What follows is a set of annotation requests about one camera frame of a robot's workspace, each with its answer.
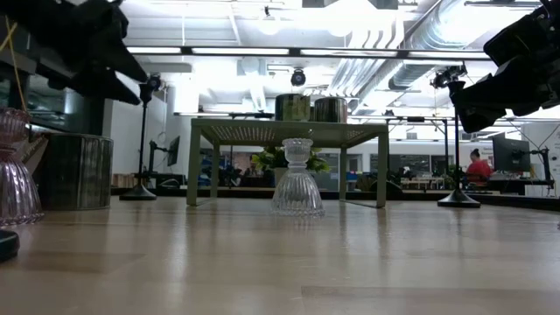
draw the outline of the pink glass vase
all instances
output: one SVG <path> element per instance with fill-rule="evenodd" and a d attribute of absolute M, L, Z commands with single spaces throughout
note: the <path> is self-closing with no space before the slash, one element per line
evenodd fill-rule
<path fill-rule="evenodd" d="M 27 113 L 0 108 L 0 226 L 33 223 L 43 217 L 37 187 L 25 165 L 13 158 L 15 144 L 27 138 Z"/>

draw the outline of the glass jar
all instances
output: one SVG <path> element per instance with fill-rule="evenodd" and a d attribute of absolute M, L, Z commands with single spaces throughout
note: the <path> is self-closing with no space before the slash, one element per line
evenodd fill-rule
<path fill-rule="evenodd" d="M 0 226 L 33 223 L 43 217 L 37 187 L 25 165 L 13 158 L 27 138 L 31 120 L 24 111 L 0 108 Z"/>
<path fill-rule="evenodd" d="M 319 189 L 313 176 L 305 169 L 313 141 L 286 139 L 282 141 L 288 171 L 276 185 L 271 212 L 289 216 L 322 216 L 325 214 Z"/>

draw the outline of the potted plant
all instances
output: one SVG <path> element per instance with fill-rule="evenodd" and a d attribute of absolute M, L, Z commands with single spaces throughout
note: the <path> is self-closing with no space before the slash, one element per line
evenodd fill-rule
<path fill-rule="evenodd" d="M 317 156 L 317 152 L 321 152 L 321 149 L 311 149 L 306 170 L 328 172 L 331 168 L 324 159 Z M 288 161 L 286 160 L 283 148 L 274 146 L 264 147 L 264 150 L 261 153 L 254 154 L 251 160 L 256 164 L 258 170 L 273 170 L 277 183 L 288 170 Z"/>

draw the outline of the green plant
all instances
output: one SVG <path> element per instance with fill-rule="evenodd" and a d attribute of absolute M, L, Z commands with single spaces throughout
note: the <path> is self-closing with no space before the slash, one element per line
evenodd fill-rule
<path fill-rule="evenodd" d="M 308 171 L 315 172 L 328 172 L 331 170 L 326 161 L 317 156 L 317 152 L 321 149 L 311 149 L 311 154 L 307 160 Z M 261 153 L 254 154 L 251 161 L 256 164 L 258 170 L 275 169 L 281 167 L 288 167 L 288 161 L 284 154 L 284 149 L 273 146 L 265 147 Z"/>

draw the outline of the cylindrical container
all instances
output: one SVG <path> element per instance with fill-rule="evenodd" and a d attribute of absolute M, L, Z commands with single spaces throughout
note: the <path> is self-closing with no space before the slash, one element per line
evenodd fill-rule
<path fill-rule="evenodd" d="M 347 101 L 339 97 L 324 97 L 315 101 L 314 122 L 346 123 L 348 118 Z"/>
<path fill-rule="evenodd" d="M 301 94 L 281 94 L 276 97 L 275 120 L 286 122 L 308 122 L 311 98 Z"/>
<path fill-rule="evenodd" d="M 45 151 L 38 191 L 46 210 L 108 208 L 113 140 L 53 134 Z"/>

